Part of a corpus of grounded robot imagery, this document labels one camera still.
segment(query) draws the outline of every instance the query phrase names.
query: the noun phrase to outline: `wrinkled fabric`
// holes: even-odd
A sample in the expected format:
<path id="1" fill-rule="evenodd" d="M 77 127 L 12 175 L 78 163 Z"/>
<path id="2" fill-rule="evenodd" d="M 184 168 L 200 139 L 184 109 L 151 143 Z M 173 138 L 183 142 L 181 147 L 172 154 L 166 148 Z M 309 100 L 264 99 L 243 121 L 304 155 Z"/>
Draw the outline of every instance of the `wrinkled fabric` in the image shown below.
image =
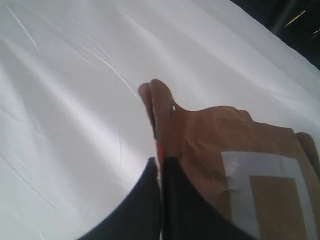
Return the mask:
<path id="1" fill-rule="evenodd" d="M 155 155 L 137 89 L 312 134 L 320 72 L 226 0 L 0 0 L 0 237 L 71 240 Z"/>

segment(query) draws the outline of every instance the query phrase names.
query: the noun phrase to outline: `dark background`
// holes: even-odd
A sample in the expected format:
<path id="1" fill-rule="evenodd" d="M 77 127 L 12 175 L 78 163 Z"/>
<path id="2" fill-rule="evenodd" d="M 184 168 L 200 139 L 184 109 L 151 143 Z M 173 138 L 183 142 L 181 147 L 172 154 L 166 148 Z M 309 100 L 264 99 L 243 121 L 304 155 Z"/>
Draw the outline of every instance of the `dark background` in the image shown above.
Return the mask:
<path id="1" fill-rule="evenodd" d="M 231 1 L 320 69 L 320 0 Z"/>

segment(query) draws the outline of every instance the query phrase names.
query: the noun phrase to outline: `white sheet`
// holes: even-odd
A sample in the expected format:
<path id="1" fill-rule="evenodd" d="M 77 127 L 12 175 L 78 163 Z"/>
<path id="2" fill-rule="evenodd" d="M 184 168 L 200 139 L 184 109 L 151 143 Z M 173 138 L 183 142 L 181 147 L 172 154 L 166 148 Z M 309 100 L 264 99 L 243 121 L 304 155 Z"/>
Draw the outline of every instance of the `white sheet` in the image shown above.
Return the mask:
<path id="1" fill-rule="evenodd" d="M 0 238 L 74 240 L 154 156 L 137 97 L 230 105 L 320 148 L 320 72 L 228 0 L 0 0 Z"/>

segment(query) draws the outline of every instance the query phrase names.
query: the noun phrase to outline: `white fabric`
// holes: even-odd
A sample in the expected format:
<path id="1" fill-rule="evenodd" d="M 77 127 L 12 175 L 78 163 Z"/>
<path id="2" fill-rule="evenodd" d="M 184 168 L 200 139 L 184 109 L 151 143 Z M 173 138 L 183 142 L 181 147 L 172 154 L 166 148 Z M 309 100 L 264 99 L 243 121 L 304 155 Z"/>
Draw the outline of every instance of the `white fabric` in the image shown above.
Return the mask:
<path id="1" fill-rule="evenodd" d="M 320 146 L 320 72 L 228 0 L 0 0 L 0 239 L 74 240 L 154 142 L 137 88 L 229 105 Z"/>

